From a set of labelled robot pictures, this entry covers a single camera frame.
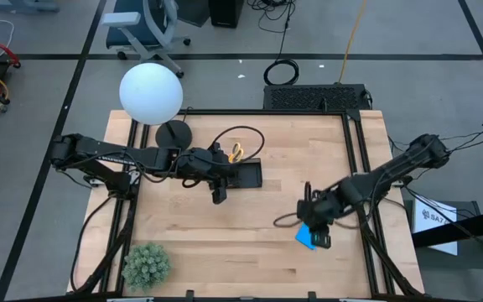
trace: green succulent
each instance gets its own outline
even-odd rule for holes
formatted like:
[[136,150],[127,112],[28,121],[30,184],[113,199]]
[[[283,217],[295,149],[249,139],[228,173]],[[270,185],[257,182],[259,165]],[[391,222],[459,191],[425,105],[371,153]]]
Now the green succulent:
[[171,269],[164,247],[151,242],[132,247],[124,263],[122,276],[130,290],[147,290],[161,284]]

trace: white paper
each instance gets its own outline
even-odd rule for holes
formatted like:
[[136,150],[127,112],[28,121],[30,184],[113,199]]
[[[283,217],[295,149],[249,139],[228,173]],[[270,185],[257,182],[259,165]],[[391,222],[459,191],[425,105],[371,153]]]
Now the white paper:
[[[434,227],[440,227],[449,223],[444,217],[442,217],[437,211],[433,208],[426,206],[423,202],[419,201],[418,198],[423,197],[415,197],[415,204],[413,206],[413,233],[421,232],[425,230],[432,229]],[[435,200],[423,199],[427,201],[429,204],[436,205],[435,207],[440,210],[445,216],[447,216],[451,221],[456,221],[457,215],[455,213],[456,208],[452,206],[447,206]],[[438,251],[449,253],[451,255],[458,255],[458,243],[457,242],[447,242],[443,244],[438,244],[431,246],[431,248],[436,249]]]

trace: spherical lamp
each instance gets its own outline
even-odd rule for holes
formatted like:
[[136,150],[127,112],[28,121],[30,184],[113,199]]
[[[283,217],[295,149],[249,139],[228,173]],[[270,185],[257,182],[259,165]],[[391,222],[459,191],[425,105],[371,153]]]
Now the spherical lamp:
[[134,66],[122,78],[119,96],[124,110],[138,122],[163,124],[156,132],[159,147],[183,150],[191,144],[191,129],[171,119],[182,107],[184,93],[179,79],[168,68],[154,63]]

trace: black lamp base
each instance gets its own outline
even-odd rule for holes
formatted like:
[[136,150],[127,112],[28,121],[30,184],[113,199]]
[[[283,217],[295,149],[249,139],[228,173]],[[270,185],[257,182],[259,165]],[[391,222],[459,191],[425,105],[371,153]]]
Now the black lamp base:
[[176,147],[186,150],[192,139],[190,126],[182,121],[168,121],[156,132],[156,143],[160,148]]

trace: scissors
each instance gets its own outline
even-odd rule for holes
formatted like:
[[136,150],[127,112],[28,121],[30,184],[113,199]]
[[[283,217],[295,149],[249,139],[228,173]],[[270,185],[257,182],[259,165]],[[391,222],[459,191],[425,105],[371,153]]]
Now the scissors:
[[234,147],[232,147],[232,154],[228,156],[228,162],[233,164],[239,162],[243,156],[243,149],[240,143],[235,143]]

